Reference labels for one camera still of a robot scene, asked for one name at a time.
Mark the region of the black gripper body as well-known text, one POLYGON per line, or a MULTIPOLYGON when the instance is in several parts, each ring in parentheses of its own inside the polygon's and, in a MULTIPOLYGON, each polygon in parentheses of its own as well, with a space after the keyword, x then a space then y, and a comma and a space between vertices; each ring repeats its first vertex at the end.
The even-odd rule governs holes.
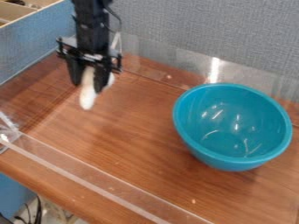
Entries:
POLYGON ((110 72, 121 71, 121 52, 110 48, 109 29, 106 27, 77 27, 76 35, 72 37, 57 37, 57 55, 66 59, 66 56, 81 60, 84 66, 93 67, 100 64, 109 67, 110 72))

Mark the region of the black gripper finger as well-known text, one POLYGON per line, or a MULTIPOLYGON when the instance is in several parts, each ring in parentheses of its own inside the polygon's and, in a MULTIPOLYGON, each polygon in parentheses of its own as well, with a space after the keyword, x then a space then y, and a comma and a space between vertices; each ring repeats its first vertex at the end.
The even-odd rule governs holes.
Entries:
POLYGON ((100 93, 113 83, 113 74, 108 66, 94 65, 93 88, 100 93))
POLYGON ((70 82, 74 86, 77 86, 81 82, 81 76, 85 69, 84 63, 80 59, 72 57, 70 55, 66 56, 65 60, 70 82))

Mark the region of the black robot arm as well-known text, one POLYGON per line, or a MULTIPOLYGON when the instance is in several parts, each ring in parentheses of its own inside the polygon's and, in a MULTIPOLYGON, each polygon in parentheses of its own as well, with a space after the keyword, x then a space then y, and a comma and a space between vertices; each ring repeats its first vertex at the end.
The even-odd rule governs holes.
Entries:
POLYGON ((112 72, 121 71, 121 52, 109 44, 109 33, 117 33, 109 28, 109 16, 121 22, 109 5, 113 0, 70 0, 73 4, 76 35, 57 37, 57 56, 65 59, 69 79, 74 86, 82 82, 82 73, 93 68, 90 86, 100 93, 108 86, 112 72))

